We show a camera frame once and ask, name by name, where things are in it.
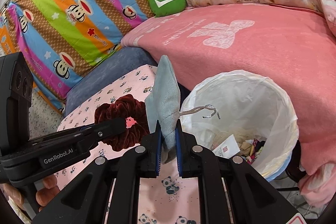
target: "green pillow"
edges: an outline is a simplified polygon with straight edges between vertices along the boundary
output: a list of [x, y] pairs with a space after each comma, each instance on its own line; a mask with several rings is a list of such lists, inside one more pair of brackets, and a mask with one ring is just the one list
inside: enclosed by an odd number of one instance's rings
[[157, 17], [180, 13], [186, 7], [185, 0], [149, 0], [152, 12]]

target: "pink blanket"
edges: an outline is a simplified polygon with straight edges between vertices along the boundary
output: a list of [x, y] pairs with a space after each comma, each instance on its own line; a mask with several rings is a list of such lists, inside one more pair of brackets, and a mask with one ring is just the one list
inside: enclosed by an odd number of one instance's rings
[[[86, 100], [62, 121], [58, 130], [93, 123], [97, 106], [103, 103], [112, 103], [128, 93], [143, 102], [152, 92], [155, 73], [156, 67], [149, 65], [129, 72]], [[134, 124], [134, 120], [127, 119], [127, 127], [132, 124]], [[110, 146], [100, 142], [96, 148], [90, 151], [90, 157], [55, 174], [59, 188], [62, 190], [96, 157], [105, 156], [107, 159], [113, 159], [121, 157], [126, 151], [124, 149], [115, 152]], [[198, 199], [197, 178], [182, 179], [179, 177], [176, 160], [161, 165], [159, 177], [140, 180], [138, 224], [200, 223]]]
[[268, 76], [286, 90], [298, 116], [301, 194], [313, 206], [336, 191], [336, 45], [325, 19], [304, 9], [231, 4], [151, 18], [130, 31], [123, 46], [142, 47], [156, 61], [171, 60], [188, 89], [221, 72], [243, 69]]

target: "light blue plush cloth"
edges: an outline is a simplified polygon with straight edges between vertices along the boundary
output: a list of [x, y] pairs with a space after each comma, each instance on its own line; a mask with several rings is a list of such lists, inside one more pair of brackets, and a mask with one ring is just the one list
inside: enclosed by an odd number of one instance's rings
[[161, 125], [162, 163], [167, 163], [176, 157], [175, 127], [180, 117], [180, 100], [180, 90], [173, 66], [168, 56], [163, 55], [157, 67], [153, 90], [145, 99], [150, 133], [155, 132], [157, 121]]

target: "metal rivet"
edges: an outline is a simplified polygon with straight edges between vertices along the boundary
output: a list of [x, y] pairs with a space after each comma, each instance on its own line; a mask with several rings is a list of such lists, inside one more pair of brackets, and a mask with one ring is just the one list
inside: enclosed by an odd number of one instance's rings
[[233, 157], [232, 161], [236, 164], [240, 164], [240, 163], [243, 162], [243, 158], [239, 157], [239, 156], [235, 156], [235, 157]]
[[98, 157], [98, 158], [95, 159], [94, 162], [95, 162], [96, 164], [98, 164], [98, 165], [102, 165], [102, 164], [105, 163], [105, 161], [106, 161], [106, 160], [105, 160], [104, 157]]
[[136, 148], [135, 148], [135, 152], [137, 152], [137, 153], [144, 153], [146, 151], [146, 148], [145, 147], [143, 147], [143, 146], [137, 146]]
[[196, 152], [196, 153], [202, 152], [203, 151], [203, 147], [199, 146], [199, 145], [195, 145], [193, 147], [193, 151]]

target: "plastic garbage bag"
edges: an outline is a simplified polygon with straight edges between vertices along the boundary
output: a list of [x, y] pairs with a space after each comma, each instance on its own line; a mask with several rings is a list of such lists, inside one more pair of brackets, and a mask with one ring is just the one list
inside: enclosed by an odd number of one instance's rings
[[235, 132], [253, 132], [266, 143], [252, 166], [267, 178], [291, 155], [299, 137], [297, 116], [288, 94], [268, 77], [244, 70], [220, 73], [196, 85], [181, 111], [211, 104], [220, 118], [202, 118], [204, 110], [180, 117], [184, 132], [212, 149], [214, 140]]

